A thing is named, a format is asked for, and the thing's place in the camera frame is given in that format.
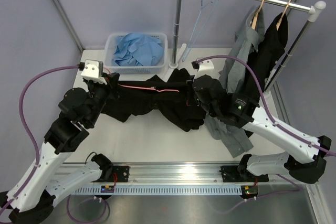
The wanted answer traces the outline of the pink wire hanger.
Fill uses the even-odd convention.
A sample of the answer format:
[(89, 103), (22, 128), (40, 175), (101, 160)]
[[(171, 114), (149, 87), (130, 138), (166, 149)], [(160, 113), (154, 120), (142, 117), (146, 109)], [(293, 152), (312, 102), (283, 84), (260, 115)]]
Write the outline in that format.
[(186, 106), (186, 81), (191, 77), (189, 72), (183, 69), (175, 69), (168, 78), (163, 81), (159, 76), (145, 81), (121, 81), (119, 79), (119, 98), (108, 98), (106, 107), (121, 110), (155, 110), (161, 106), (174, 106), (179, 104)]

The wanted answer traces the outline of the light blue shirt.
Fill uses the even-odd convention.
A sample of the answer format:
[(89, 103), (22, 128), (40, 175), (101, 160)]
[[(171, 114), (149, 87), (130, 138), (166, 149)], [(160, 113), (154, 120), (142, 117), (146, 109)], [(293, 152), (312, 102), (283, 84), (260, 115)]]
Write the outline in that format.
[(159, 38), (142, 33), (129, 33), (115, 39), (112, 65), (118, 67), (156, 66), (164, 56)]

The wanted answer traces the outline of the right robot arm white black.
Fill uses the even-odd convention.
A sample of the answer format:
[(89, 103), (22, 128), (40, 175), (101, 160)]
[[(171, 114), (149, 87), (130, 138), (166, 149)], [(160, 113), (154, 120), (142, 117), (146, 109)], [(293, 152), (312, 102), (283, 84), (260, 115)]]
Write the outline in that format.
[(217, 79), (203, 75), (193, 80), (198, 104), (213, 118), (255, 133), (283, 149), (272, 155), (246, 154), (238, 165), (242, 180), (270, 174), (290, 175), (306, 183), (318, 182), (324, 174), (331, 139), (310, 136), (273, 117), (266, 106), (242, 94), (227, 93)]

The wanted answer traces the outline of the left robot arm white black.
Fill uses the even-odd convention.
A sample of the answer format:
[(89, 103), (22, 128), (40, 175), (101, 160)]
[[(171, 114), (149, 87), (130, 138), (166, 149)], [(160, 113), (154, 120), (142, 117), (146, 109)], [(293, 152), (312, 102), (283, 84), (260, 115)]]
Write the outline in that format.
[(103, 73), (88, 86), (72, 88), (59, 103), (61, 112), (45, 135), (39, 156), (27, 174), (10, 191), (1, 193), (1, 209), (11, 210), (11, 223), (41, 223), (66, 197), (83, 185), (114, 177), (113, 163), (96, 154), (86, 165), (55, 182), (52, 178), (63, 162), (88, 137), (109, 98), (117, 97), (119, 75)]

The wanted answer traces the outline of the blue wire hanger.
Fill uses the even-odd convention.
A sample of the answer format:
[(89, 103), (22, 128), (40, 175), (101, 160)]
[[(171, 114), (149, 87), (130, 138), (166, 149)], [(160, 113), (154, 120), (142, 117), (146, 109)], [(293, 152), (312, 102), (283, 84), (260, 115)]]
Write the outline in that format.
[(201, 36), (203, 30), (205, 29), (208, 21), (210, 20), (211, 16), (213, 15), (214, 10), (217, 7), (219, 0), (209, 0), (209, 1), (200, 1), (200, 12), (194, 24), (189, 42), (184, 50), (181, 59), (185, 62), (190, 54), (191, 49), (195, 46), (198, 38)]

